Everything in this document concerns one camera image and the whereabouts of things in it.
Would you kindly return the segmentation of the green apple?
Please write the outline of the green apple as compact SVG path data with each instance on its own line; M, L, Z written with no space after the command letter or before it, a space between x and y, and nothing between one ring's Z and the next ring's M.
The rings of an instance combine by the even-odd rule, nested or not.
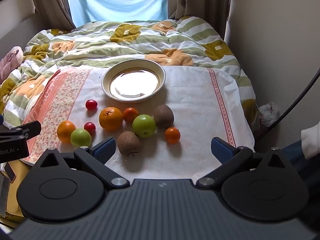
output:
M70 142L75 148L79 148L81 146L89 147L92 143L92 137L85 129L77 128L71 133Z
M156 122L151 116L141 114L134 119L132 130L137 136L148 138L154 135L156 131Z

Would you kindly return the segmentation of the red cherry tomato front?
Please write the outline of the red cherry tomato front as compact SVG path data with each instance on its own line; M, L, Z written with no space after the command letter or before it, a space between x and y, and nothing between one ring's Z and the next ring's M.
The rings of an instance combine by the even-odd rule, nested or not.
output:
M84 124L84 129L89 133L89 134L94 134L96 132L96 126L93 122L86 122Z

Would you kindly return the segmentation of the red cherry tomato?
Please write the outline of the red cherry tomato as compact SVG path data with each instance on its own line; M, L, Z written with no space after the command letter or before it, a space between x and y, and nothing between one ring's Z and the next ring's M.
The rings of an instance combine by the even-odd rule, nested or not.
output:
M89 111L96 110L98 107L98 103L95 100L87 100L85 103L85 107Z
M84 129L89 133L89 134L94 134L96 132L96 126L93 122L86 122L84 124Z

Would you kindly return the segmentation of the medium orange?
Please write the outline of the medium orange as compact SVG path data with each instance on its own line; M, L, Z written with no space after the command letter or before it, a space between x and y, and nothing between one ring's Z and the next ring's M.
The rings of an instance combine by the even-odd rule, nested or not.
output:
M63 121L59 124L57 128L57 137L61 142L65 144L70 144L71 134L74 130L76 130L75 124L73 124L69 120Z

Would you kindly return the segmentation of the brown kiwi front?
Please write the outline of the brown kiwi front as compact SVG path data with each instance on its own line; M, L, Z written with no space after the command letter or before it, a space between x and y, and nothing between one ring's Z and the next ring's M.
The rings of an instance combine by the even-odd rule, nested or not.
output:
M119 152L124 157L132 157L138 155L142 144L135 133L125 131L121 133L117 140Z

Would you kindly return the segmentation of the brown kiwi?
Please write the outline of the brown kiwi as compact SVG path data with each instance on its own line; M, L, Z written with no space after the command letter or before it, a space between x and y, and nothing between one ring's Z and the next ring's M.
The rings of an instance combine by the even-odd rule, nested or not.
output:
M174 123L174 114L167 105L159 105L153 113L153 119L159 128L169 128Z
M132 157L138 155L142 144L135 133L125 131L121 133L117 140L119 152L124 157Z

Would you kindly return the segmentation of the large orange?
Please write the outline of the large orange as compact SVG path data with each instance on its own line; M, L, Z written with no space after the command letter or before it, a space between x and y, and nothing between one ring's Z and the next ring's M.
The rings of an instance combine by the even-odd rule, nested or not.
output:
M108 132L116 131L123 124L123 114L116 107L106 107L99 114L99 124Z

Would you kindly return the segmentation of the red cherry tomato back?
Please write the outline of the red cherry tomato back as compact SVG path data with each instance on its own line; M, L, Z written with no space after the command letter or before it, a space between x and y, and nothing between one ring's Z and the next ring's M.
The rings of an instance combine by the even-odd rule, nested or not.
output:
M89 111L96 110L98 107L98 103L95 100L87 100L85 103L85 107Z

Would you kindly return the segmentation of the small tangerine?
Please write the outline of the small tangerine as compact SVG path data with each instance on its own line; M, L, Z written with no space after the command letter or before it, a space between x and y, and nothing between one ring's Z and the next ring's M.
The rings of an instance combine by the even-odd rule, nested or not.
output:
M179 142L181 138L180 131L176 127L170 127L168 128L165 133L165 140L169 144L176 144Z
M132 124L137 116L139 116L139 112L134 107L129 107L123 112L123 119L127 124Z

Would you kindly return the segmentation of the brown kiwi back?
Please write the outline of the brown kiwi back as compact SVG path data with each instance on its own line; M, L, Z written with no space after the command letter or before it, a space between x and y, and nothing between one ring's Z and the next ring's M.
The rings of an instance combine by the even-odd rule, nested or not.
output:
M167 105L159 105L153 113L153 119L159 128L169 128L174 123L174 114Z

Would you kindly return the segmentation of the white plastic bag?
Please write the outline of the white plastic bag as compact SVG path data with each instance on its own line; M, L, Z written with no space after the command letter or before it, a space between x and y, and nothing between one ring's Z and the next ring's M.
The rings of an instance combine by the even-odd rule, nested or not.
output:
M270 127L280 117L280 111L273 102L260 106L259 114L260 123L265 127Z

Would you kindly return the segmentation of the white pink patterned cloth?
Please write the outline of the white pink patterned cloth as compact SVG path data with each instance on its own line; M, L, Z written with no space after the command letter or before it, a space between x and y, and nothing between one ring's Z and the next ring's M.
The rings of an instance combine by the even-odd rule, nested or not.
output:
M236 81L221 70L199 67L165 67L167 75L163 88L152 98L134 104L140 114L152 115L159 105L168 105L174 114L174 126L181 138L176 144L164 139L164 131L142 140L138 155L125 158L116 152L106 166L127 180L191 179L198 180L218 168L220 162L211 152L211 140L220 137L238 147L254 146L254 138L240 102ZM122 124L114 132L99 125L100 112L109 106L125 110L127 103L112 100L103 93L101 80L104 69L63 68L45 87L27 121L39 120L40 135L28 141L29 156L25 162L33 165L49 147L72 152L73 146L62 143L56 134L62 121L69 120L77 128L86 122L96 125L92 142L106 137L117 138L130 130ZM85 107L87 100L98 103L96 110Z

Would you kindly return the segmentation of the cardboard box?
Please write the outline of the cardboard box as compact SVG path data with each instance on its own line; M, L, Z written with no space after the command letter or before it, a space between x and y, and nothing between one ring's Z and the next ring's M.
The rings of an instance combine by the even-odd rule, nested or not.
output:
M17 202L16 194L18 187L30 170L30 166L20 160L9 163L9 172L15 175L13 182L4 170L4 164L1 164L1 218L15 223L22 223L25 220L21 208Z

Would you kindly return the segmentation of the white sleeve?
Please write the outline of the white sleeve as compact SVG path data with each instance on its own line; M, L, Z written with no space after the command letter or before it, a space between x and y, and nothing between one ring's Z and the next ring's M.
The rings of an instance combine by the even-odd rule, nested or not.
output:
M301 131L302 151L305 159L320 153L320 122L313 127Z

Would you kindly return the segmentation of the cream ceramic bowl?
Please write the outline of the cream ceramic bowl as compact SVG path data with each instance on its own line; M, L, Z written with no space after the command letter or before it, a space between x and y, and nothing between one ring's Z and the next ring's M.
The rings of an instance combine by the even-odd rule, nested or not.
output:
M164 68L151 60L130 59L109 68L101 80L103 92L123 103L148 100L164 86Z

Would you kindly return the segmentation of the grey headboard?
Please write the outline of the grey headboard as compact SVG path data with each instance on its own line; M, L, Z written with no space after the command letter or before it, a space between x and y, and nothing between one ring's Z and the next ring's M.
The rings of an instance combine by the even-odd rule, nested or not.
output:
M47 26L40 16L38 14L31 15L1 38L1 59L15 46L24 49L26 44L44 29L47 29Z

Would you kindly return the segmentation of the green striped floral duvet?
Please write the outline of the green striped floral duvet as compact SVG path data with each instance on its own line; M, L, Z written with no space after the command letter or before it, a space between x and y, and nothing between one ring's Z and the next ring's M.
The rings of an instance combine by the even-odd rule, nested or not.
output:
M250 79L217 31L205 20L90 22L74 30L44 29L25 46L23 62L1 83L1 114L8 128L21 125L60 67L109 68L128 59L163 66L220 69L232 76L250 126L258 107Z

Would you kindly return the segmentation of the brown left curtain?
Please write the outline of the brown left curtain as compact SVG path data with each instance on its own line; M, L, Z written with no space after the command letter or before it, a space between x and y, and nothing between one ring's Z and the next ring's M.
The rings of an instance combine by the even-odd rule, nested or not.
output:
M35 11L48 28L73 30L68 0L33 0Z

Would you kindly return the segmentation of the brown curtain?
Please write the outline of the brown curtain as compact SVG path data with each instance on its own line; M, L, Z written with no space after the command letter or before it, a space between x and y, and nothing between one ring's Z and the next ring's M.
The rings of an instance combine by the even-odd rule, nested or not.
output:
M168 16L179 20L196 16L208 22L224 38L231 0L168 0Z
M73 30L68 0L33 0L35 11L48 28Z

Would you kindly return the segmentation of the light blue window cloth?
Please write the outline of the light blue window cloth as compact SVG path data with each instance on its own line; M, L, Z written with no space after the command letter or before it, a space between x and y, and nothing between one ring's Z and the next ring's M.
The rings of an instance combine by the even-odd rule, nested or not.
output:
M94 21L155 21L168 18L168 0L68 0L76 27Z

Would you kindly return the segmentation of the brown right curtain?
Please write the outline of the brown right curtain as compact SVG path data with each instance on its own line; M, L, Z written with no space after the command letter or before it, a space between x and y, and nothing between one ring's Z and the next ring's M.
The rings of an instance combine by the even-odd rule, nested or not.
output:
M168 0L168 16L179 20L196 16L208 22L224 38L231 0Z

